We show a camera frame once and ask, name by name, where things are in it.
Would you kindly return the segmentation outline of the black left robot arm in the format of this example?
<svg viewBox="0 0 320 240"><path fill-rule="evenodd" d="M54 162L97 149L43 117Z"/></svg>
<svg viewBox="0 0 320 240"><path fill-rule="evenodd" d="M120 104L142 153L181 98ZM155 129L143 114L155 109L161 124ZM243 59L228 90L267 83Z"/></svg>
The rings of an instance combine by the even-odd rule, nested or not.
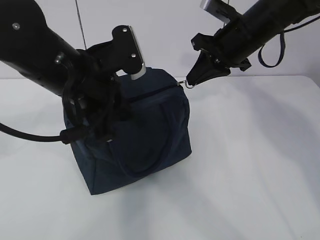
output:
<svg viewBox="0 0 320 240"><path fill-rule="evenodd" d="M48 26L34 0L1 1L0 60L59 96L66 118L57 136L29 134L4 124L0 130L23 140L65 144L90 136L114 138L113 124L130 115L117 73L136 74L143 63L129 26L115 27L111 41L76 49Z"/></svg>

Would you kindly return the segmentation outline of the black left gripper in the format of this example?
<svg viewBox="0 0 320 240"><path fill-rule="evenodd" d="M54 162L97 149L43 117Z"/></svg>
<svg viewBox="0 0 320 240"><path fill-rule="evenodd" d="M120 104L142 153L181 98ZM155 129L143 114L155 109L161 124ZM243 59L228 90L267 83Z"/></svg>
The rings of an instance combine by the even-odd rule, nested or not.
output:
<svg viewBox="0 0 320 240"><path fill-rule="evenodd" d="M62 131L63 143L86 137L111 141L115 137L112 125L130 116L129 103L121 93L120 78L116 74L102 79L70 74L62 89L62 105L71 124Z"/></svg>

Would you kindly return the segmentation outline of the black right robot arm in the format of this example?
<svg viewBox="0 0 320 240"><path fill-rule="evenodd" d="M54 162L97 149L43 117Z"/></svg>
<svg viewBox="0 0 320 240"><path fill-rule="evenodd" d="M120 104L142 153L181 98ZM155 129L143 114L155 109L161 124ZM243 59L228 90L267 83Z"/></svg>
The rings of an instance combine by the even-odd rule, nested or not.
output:
<svg viewBox="0 0 320 240"><path fill-rule="evenodd" d="M279 35L284 54L285 29L320 12L318 0L259 0L244 14L222 0L203 0L200 7L224 22L214 35L198 33L192 40L200 55L186 76L190 86L230 75L232 68L246 71L248 57Z"/></svg>

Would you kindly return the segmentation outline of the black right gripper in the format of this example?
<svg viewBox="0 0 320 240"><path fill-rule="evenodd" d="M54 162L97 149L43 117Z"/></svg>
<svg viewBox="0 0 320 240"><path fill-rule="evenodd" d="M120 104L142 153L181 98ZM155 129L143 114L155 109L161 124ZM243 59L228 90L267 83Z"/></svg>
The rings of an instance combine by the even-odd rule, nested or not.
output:
<svg viewBox="0 0 320 240"><path fill-rule="evenodd" d="M241 53L241 39L237 31L225 27L214 35L198 33L192 38L193 49L202 52L186 76L188 85L195 87L215 78L226 77L231 74L229 68L239 68L241 71L250 68L252 65L248 56ZM215 69L212 60L228 68Z"/></svg>

